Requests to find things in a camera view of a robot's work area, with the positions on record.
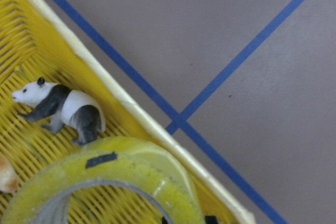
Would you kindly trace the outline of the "yellow tape roll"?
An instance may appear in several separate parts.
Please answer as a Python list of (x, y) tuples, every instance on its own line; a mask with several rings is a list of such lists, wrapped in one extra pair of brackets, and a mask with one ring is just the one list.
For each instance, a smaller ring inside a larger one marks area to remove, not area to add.
[(194, 184), (164, 148), (132, 137), (102, 138), (48, 165), (10, 200), (2, 223), (67, 223), (72, 193), (115, 186), (148, 200), (168, 223), (204, 223)]

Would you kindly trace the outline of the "yellow woven basket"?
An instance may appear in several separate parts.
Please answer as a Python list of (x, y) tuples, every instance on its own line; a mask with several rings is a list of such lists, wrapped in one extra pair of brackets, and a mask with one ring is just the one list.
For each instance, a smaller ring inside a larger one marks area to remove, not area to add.
[(44, 0), (1, 0), (1, 223), (255, 223)]

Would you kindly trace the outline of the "toy panda figure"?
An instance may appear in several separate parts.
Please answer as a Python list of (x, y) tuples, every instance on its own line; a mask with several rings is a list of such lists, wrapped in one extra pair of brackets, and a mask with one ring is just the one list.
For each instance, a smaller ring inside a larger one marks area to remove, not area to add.
[(78, 133), (78, 138), (72, 140), (75, 145), (91, 143), (106, 130), (103, 110), (93, 97), (61, 83), (47, 82), (44, 77), (13, 91), (12, 98), (33, 108), (27, 114), (19, 114), (26, 121), (50, 118), (50, 123), (41, 127), (54, 135), (65, 125), (75, 129)]

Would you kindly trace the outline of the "toy croissant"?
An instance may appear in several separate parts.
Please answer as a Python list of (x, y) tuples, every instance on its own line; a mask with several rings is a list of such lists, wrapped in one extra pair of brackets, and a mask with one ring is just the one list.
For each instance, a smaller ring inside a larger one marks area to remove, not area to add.
[(18, 188), (18, 175), (5, 156), (1, 156), (1, 191), (13, 193)]

